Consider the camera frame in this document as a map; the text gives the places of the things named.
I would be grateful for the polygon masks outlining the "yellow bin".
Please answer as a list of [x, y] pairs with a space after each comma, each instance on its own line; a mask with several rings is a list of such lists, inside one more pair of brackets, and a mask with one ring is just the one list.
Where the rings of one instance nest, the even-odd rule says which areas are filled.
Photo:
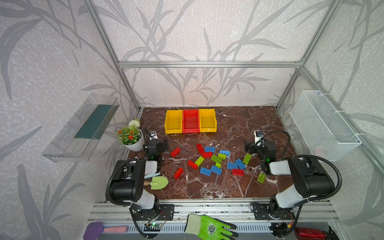
[[183, 133], [182, 110], [167, 110], [165, 119], [165, 133], [167, 135]]
[[201, 133], [215, 133], [217, 131], [215, 109], [199, 109], [199, 119]]

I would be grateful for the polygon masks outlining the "green lego long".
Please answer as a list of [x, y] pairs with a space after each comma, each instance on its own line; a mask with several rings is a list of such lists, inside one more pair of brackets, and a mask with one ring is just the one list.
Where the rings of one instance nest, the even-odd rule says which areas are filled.
[[200, 156], [196, 161], [195, 161], [195, 164], [199, 167], [203, 162], [204, 162], [205, 158]]

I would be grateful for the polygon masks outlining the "red bin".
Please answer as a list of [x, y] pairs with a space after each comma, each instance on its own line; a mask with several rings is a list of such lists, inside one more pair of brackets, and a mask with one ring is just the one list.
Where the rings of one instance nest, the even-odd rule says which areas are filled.
[[183, 110], [183, 133], [192, 134], [200, 132], [199, 110]]

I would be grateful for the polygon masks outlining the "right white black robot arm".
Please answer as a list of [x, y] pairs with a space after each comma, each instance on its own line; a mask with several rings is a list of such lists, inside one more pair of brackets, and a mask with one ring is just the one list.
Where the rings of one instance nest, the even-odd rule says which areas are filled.
[[299, 215], [294, 214], [294, 208], [328, 199], [341, 189], [342, 175], [332, 162], [315, 155], [286, 157], [288, 145], [277, 160], [276, 144], [267, 140], [267, 136], [260, 131], [254, 131], [254, 137], [253, 143], [245, 142], [245, 152], [259, 157], [262, 172], [266, 175], [291, 176], [293, 180], [290, 187], [271, 196], [269, 203], [250, 204], [256, 220], [280, 220], [288, 216], [296, 219]]

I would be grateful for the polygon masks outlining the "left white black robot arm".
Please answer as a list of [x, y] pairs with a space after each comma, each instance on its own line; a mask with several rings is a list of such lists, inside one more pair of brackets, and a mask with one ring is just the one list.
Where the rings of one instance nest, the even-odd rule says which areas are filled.
[[143, 159], [120, 160], [108, 181], [106, 199], [119, 206], [145, 214], [158, 215], [158, 197], [148, 193], [145, 180], [154, 179], [161, 174], [164, 162], [163, 153], [169, 149], [168, 141], [159, 140], [155, 131], [143, 129], [145, 157]]

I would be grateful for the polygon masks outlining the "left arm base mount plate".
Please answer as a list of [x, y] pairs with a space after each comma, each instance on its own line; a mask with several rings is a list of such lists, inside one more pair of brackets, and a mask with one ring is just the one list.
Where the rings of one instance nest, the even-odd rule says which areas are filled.
[[157, 221], [172, 221], [175, 213], [175, 205], [160, 204], [150, 210], [134, 211], [136, 221], [148, 221], [156, 219]]

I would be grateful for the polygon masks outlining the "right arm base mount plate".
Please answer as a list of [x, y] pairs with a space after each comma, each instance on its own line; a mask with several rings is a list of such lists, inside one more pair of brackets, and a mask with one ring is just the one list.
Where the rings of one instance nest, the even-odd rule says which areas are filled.
[[277, 204], [251, 203], [250, 209], [256, 220], [295, 220], [293, 209], [283, 209]]

